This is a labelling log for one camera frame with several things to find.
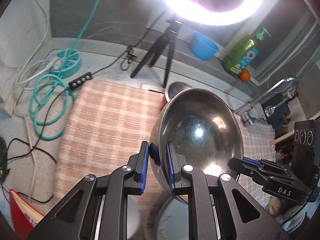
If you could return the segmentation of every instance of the tripod leg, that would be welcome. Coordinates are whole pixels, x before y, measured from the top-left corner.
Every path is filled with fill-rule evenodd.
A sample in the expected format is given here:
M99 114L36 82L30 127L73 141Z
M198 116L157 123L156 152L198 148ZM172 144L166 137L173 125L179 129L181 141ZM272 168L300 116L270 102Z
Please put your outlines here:
M141 60L141 62L138 64L138 66L135 68L135 70L132 72L131 74L131 78L134 78L139 70L147 63L148 59L153 55L153 54L157 54L158 50L161 49L162 44L164 42L165 38L163 37L163 35L152 45L152 47L150 48L150 50L148 51L148 53L144 56L144 58Z
M169 43L169 53L168 53L168 59L167 59L167 65L165 67L165 73L164 73L164 81L163 81L163 88L165 88L167 86L167 81L168 81L168 77L169 77L169 72L170 72L170 68L171 68L171 62L172 62L172 57L173 57L173 53L174 53L174 43L175 41L170 41Z
M154 66L154 64L157 62L158 58L160 57L161 53L164 51L164 49L168 43L169 43L169 41L167 39L163 40L163 43L159 46L158 51L156 52L156 54L154 55L154 57L150 61L149 67Z

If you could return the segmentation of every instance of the metal bowl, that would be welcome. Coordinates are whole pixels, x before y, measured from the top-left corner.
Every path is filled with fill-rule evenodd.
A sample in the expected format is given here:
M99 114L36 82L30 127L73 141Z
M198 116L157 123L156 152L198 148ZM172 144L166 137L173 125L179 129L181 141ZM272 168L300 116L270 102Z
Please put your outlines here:
M181 91L191 88L190 85L184 82L174 82L167 86L164 91L164 96L167 102L169 102L172 98L174 98Z
M158 182L171 192L165 179L165 144L172 141L177 154L205 174L239 174L228 167L233 157L243 157L237 121L229 107L214 93L189 88L178 93L161 111L150 135L150 162Z

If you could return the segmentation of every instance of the black metal bracket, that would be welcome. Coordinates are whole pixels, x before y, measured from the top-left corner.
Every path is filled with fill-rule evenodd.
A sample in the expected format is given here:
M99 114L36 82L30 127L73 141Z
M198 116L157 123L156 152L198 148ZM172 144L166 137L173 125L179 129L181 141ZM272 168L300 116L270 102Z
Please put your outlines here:
M289 239L283 228L231 176L205 175L166 145L169 186L174 195L188 195L189 239L217 239L210 195L222 240Z
M35 226L27 240L127 239L127 196L144 192L149 144L110 175L79 181Z
M255 183L263 186L262 191L292 205L303 205L312 193L312 189L298 179L289 167L272 161L232 158L229 168L251 177ZM316 200L318 188L312 194L310 200Z

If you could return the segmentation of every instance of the red book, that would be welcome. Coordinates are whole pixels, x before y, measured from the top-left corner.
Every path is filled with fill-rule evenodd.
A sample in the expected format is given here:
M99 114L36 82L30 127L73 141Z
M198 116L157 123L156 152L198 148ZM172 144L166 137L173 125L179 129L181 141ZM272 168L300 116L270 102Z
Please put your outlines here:
M12 189L10 189L10 211L14 231L21 240L26 240L31 230L43 218L41 213Z

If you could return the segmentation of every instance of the green cable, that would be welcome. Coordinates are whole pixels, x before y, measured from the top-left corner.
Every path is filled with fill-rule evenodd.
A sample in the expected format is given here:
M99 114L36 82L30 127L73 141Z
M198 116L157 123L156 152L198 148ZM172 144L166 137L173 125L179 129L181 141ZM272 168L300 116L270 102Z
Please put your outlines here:
M41 134L41 132L40 132L39 129L38 129L38 126L43 126L44 123L37 120L37 116L38 116L39 110L40 110L41 106L44 106L44 105L46 105L46 104L49 102L51 96L53 95L54 89L55 89L57 86L61 86L61 87L63 87L63 88L65 89L65 95L66 95L66 101L65 101L65 103L64 103L63 109L62 109L62 111L60 112L60 114L59 114L55 119L46 122L45 125L47 126L47 125L50 125L50 124L53 124L53 123L57 122L57 121L64 115L64 113L65 113L65 111L66 111L66 109L67 109L67 106L68 106L69 91L67 90L68 87L67 87L67 86L64 84L64 82L62 81L62 74L61 74L61 73L62 73L62 70L65 68L66 63L67 63L70 55L71 55L72 52L74 51L74 48L75 48L75 46L77 45L79 39L82 37L84 31L86 30L86 28L88 27L90 21L92 20L92 17L93 17L93 15L94 15L94 13L95 13L95 10L97 9L97 6L98 6L99 2L100 2L100 0L96 0L96 1L95 1L94 5L93 5L93 8L92 8L92 10L91 10L91 13L90 13L90 15L89 15L89 17L88 17L88 19L87 19L87 21L85 22L84 26L82 27L82 30L80 31L78 37L76 38L75 42L73 43L71 49L68 50L66 59L65 59L65 61L63 62L62 66L61 66L61 68L60 68L60 70L59 70L58 75L53 75L53 74L44 75L44 76L40 77L40 78L37 80L36 84L35 84L35 87L34 87L34 90L33 90L33 96L32 96L32 98L31 98L30 104L29 104L29 115L30 115L31 120L33 120L36 134L37 134L38 136L40 136L42 139L44 139L44 140L47 140L47 141L55 140L56 138L60 137L60 136L63 134L64 128L62 129L62 131L60 131L58 134L56 134L56 135L54 135L54 136L44 136L43 134ZM54 79L56 79L56 81L54 81L54 82L49 82L49 83L46 83L46 84L38 87L40 81L43 80L44 78L47 78L47 77L54 78ZM51 85L52 85L52 87L45 93L45 95L43 96L43 98L41 98L41 99L39 100L39 99L37 98L38 93L39 93L43 88L45 88L45 87L47 87L47 86L51 86ZM73 94L72 91L70 91L70 94L71 94L71 98L72 98L72 103L74 103L74 101L75 101L75 95ZM35 101L35 102L38 104L38 105L37 105L37 108L36 108L36 110L35 110L34 112L32 111L33 101Z

